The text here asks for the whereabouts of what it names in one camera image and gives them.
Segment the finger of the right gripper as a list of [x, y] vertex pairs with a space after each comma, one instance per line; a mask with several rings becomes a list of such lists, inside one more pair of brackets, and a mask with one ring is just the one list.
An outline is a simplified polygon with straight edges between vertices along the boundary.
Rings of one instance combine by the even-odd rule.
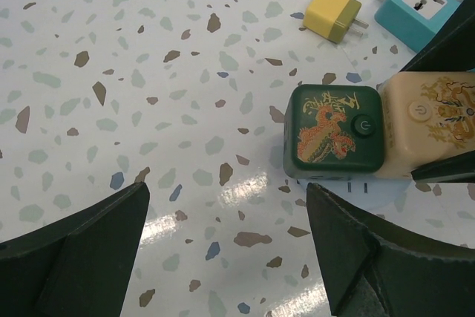
[[463, 0], [434, 38], [402, 69], [412, 72], [473, 71], [475, 0]]
[[474, 183], [474, 153], [424, 164], [411, 172], [417, 183]]

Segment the yellow green plug adapter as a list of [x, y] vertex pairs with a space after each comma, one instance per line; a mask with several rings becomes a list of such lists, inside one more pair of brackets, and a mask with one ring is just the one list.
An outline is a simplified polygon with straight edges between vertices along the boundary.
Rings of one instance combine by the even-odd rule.
[[358, 19], [361, 6], [358, 0], [312, 0], [305, 10], [303, 26], [326, 40], [339, 44], [348, 32], [363, 35], [361, 30], [353, 26], [365, 30], [369, 27]]

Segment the beige cube socket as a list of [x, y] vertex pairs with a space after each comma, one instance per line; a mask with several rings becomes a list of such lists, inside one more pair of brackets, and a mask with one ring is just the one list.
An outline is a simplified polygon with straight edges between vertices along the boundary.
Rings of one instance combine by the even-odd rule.
[[424, 164], [474, 150], [473, 72], [399, 72], [379, 94], [385, 157], [377, 177], [408, 179]]

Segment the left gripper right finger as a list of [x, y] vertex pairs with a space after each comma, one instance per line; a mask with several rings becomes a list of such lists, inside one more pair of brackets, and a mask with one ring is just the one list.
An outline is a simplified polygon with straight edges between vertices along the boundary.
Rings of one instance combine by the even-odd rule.
[[474, 250], [416, 234], [307, 187], [332, 316], [473, 316]]

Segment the dark green cube socket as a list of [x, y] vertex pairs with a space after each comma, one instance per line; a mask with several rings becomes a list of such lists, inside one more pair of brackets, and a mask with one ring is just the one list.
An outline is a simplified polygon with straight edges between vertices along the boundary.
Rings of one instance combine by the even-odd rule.
[[361, 85], [298, 86], [284, 117], [285, 173], [295, 179], [348, 180], [384, 162], [381, 97]]

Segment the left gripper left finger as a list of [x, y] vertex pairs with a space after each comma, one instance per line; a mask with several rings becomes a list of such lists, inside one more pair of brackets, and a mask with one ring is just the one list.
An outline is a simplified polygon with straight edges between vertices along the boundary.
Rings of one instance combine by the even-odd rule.
[[1, 243], [1, 315], [119, 316], [149, 200], [134, 183]]

